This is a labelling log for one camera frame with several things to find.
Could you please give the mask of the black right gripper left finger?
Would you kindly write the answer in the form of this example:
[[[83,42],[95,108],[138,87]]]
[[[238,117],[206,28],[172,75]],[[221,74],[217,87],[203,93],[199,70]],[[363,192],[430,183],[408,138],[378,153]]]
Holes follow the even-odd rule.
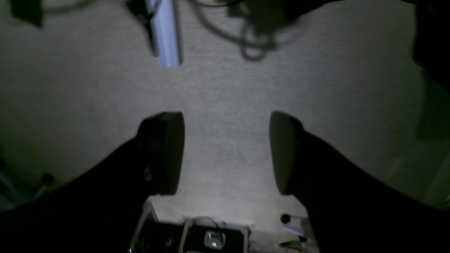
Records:
[[[2,253],[125,253],[151,195],[174,195],[181,112],[143,120],[135,137],[77,179],[1,214]]]

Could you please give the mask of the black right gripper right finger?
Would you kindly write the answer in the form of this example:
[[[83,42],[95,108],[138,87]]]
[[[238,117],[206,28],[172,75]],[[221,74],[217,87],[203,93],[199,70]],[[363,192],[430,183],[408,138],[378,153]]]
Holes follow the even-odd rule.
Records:
[[[278,190],[306,208],[320,252],[449,252],[449,211],[377,180],[289,114],[271,113],[269,137]]]

